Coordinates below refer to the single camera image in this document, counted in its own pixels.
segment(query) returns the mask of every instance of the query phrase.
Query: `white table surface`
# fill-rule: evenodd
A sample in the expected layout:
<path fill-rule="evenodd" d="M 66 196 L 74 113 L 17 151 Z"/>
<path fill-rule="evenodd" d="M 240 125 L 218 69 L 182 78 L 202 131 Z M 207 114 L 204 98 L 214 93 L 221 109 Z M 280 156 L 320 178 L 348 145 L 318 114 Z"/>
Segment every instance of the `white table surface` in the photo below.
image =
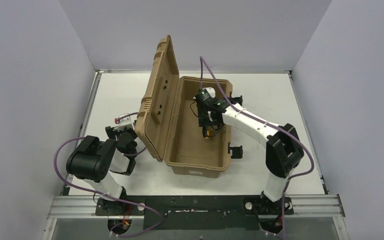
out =
<path fill-rule="evenodd" d="M 199 77 L 199 73 L 181 73 L 181 76 Z M 233 84 L 233 97 L 243 95 L 243 106 L 248 111 L 278 124 L 295 126 L 302 143 L 310 149 L 309 139 L 287 74 L 215 74 Z M 120 114 L 137 112 L 145 93 L 150 72 L 103 73 L 91 110 L 85 136 L 107 139 L 105 127 L 114 126 Z M 137 138 L 137 149 L 144 146 Z M 130 176 L 110 173 L 128 195 L 259 195 L 266 186 L 269 170 L 266 167 L 266 149 L 253 138 L 232 128 L 232 146 L 243 145 L 243 158 L 232 159 L 227 170 L 218 178 L 174 174 L 171 167 L 158 162 L 147 151 L 136 157 L 136 166 Z M 294 174 L 310 168 L 306 155 Z M 74 184 L 91 186 L 74 177 Z M 70 195 L 91 193 L 71 188 Z M 286 194 L 324 194 L 317 168 L 308 175 L 291 180 Z"/>

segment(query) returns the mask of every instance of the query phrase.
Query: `screw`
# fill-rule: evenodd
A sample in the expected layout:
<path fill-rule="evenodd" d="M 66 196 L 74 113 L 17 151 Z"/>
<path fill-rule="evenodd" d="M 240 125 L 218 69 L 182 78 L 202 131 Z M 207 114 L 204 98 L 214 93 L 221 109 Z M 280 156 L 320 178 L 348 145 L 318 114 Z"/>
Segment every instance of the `screw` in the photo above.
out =
<path fill-rule="evenodd" d="M 251 202 L 247 202 L 247 203 L 245 203 L 245 208 L 247 210 L 251 210 L 251 209 L 253 209 L 253 204 Z"/>
<path fill-rule="evenodd" d="M 137 210 L 143 211 L 145 208 L 143 206 L 137 206 Z"/>

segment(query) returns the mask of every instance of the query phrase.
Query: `open case lid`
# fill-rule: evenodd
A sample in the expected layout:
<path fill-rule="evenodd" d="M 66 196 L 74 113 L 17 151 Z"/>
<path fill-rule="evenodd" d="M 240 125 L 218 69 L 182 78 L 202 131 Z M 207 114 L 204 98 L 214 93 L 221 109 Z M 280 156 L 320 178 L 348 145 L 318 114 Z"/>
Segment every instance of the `open case lid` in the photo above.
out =
<path fill-rule="evenodd" d="M 163 161 L 168 148 L 172 112 L 179 83 L 179 69 L 170 35 L 161 39 L 152 72 L 137 114 L 135 132 L 152 157 Z"/>

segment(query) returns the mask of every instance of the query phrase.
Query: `glass panel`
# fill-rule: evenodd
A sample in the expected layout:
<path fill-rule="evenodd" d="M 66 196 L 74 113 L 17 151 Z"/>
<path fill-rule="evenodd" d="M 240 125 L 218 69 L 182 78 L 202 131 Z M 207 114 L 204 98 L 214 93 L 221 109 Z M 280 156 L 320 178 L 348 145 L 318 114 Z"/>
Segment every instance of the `glass panel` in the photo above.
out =
<path fill-rule="evenodd" d="M 339 240 L 331 217 L 297 217 L 286 219 L 287 240 Z M 134 220 L 127 233 L 141 231 L 143 220 Z M 98 240 L 108 238 L 106 219 L 58 219 L 53 240 Z M 246 231 L 241 228 L 223 230 L 155 230 L 131 237 L 135 240 L 279 240 L 273 235 L 265 236 L 264 231 Z"/>

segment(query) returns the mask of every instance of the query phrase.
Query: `white enclosure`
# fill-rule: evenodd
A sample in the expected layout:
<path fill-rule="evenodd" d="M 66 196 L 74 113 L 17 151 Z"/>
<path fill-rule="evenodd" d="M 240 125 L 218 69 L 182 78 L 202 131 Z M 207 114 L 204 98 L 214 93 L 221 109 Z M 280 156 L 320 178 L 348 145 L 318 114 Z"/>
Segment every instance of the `white enclosure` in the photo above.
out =
<path fill-rule="evenodd" d="M 95 69 L 151 70 L 173 38 L 180 70 L 292 70 L 332 0 L 60 0 Z"/>
<path fill-rule="evenodd" d="M 350 238 L 384 239 L 384 1 L 0 0 L 0 240 L 44 232 L 95 70 L 150 70 L 166 34 L 180 70 L 292 71 Z"/>

